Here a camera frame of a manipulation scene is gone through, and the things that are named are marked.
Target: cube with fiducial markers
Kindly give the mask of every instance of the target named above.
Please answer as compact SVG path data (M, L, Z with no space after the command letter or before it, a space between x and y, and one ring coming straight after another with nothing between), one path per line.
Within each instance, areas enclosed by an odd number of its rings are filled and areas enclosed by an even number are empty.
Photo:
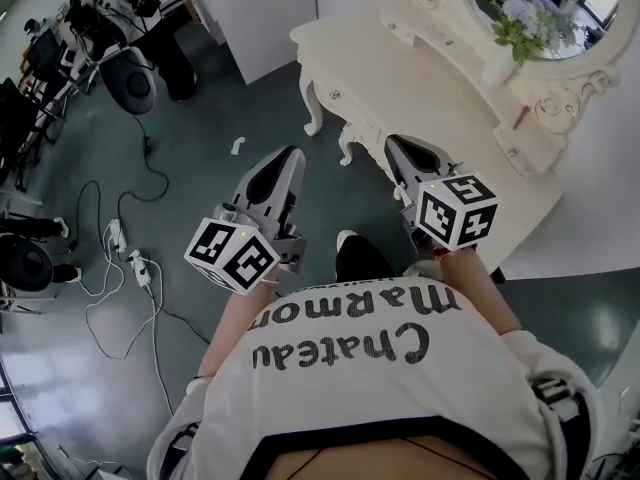
M246 295L280 256L252 226L202 219L184 258L210 281Z
M498 196L476 174L420 183L416 225L450 251L477 244L491 231Z

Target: green floor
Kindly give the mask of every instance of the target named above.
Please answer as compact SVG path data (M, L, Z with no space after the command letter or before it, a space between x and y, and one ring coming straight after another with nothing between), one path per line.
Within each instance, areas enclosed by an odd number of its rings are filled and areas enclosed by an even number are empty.
M304 134L309 117L298 90L299 67L288 65L247 87L228 51L214 45L203 29L189 26L178 35L198 72L198 94L188 102L172 103L160 83L154 109L142 118L154 148L150 163L167 173L171 185L156 203L127 199L123 204L130 246L162 265L166 307L193 320L203 333L213 333L228 292L211 284L182 255L201 218L231 196L240 176L286 144L300 146L307 157L303 194L292 221L309 244L301 274L285 279L282 291L330 281L335 237L345 228L367 236L400 273L411 249L393 187L364 149L356 149L348 168L339 165L340 119L327 116L313 139ZM247 140L239 156L231 156L233 141L240 136ZM138 125L104 87L96 87L88 97L74 97L59 142L45 148L31 181L30 192L45 201L41 214L63 215L75 227L76 197L90 179L101 186L102 228L115 217L124 190L156 194L162 180L145 171L141 140ZM82 267L87 284L96 290L105 266L97 239L96 194L85 197L80 245L66 259ZM63 243L50 248L59 251ZM122 290L89 313L104 348L115 354L151 314L150 299L124 267ZM640 315L636 276L637 271L626 271L511 282L503 291L527 328L601 383ZM114 276L109 286L116 281ZM103 357L84 321L83 310L93 301L79 286L68 285L55 301L40 307L45 315L4 318L3 360L30 425L64 478L81 478L90 468L66 460L56 450L58 444L85 460L123 463L144 478L146 455L168 420L151 337L148 331L141 336L126 360ZM161 316L158 349L176 407L205 346L184 324Z

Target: cream dressing table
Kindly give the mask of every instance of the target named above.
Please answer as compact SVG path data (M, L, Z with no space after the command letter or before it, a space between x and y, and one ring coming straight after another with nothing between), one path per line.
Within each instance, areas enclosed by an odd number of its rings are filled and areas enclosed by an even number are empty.
M635 30L638 0L620 0L592 49L527 62L493 88L482 73L497 46L476 11L471 0L388 0L297 27L291 38L311 114L305 132L320 130L321 107L342 117L343 166L359 143L393 180L384 146L395 134L444 150L462 172L486 179L501 198L492 233L478 247L493 271L560 199L553 163L590 96L619 81L614 61ZM402 187L391 190L411 204Z

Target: white vase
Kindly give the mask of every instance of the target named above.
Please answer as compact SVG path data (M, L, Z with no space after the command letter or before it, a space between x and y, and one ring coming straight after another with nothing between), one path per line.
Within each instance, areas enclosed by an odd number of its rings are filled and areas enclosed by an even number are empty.
M511 54L511 46L497 46L484 65L482 81L489 88L506 82L518 67Z

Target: forearm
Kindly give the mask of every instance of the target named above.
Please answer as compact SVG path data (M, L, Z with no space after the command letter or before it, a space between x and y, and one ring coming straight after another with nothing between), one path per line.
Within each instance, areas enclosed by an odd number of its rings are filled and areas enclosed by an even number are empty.
M267 276L277 281L279 268ZM232 293L224 309L218 328L202 358L198 377L213 377L231 353L255 317L276 300L277 284L261 282L247 295Z
M440 267L443 281L467 297L498 334L522 329L473 249L442 258Z

